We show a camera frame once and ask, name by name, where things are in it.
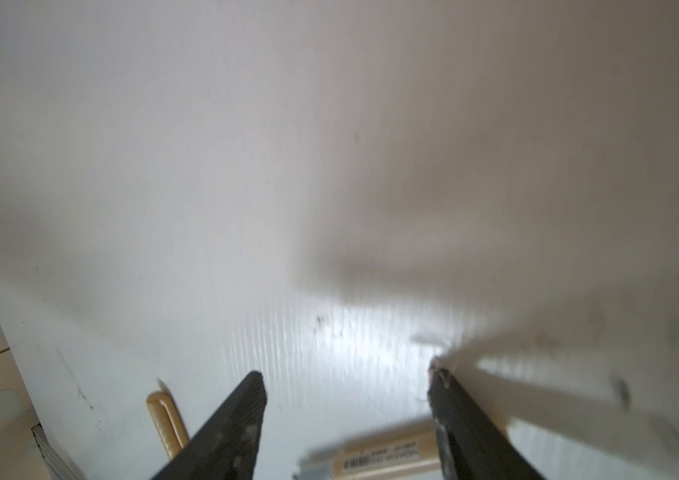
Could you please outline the tan pen cap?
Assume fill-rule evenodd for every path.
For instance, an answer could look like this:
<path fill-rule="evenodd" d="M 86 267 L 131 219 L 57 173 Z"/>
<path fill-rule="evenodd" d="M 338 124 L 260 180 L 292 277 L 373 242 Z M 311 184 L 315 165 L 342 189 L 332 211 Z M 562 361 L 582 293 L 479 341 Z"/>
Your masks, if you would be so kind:
<path fill-rule="evenodd" d="M 155 391 L 147 396 L 145 404 L 168 459 L 177 458 L 189 444 L 189 435 L 172 396 Z"/>

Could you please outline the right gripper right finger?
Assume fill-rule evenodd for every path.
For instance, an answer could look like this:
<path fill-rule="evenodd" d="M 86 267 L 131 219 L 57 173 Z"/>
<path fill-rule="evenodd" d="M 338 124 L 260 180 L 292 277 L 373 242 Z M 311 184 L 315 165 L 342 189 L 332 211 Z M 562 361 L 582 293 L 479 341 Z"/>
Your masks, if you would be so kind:
<path fill-rule="evenodd" d="M 427 402 L 445 479 L 543 480 L 439 358 L 429 365 Z"/>

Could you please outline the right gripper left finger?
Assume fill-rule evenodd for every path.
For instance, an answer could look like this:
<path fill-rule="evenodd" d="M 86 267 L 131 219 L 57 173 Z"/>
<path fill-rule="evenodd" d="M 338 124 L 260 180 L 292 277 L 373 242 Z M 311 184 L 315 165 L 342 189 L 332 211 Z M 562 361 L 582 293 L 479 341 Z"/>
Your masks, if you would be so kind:
<path fill-rule="evenodd" d="M 154 477 L 251 480 L 266 404 L 262 374 L 251 371 Z"/>

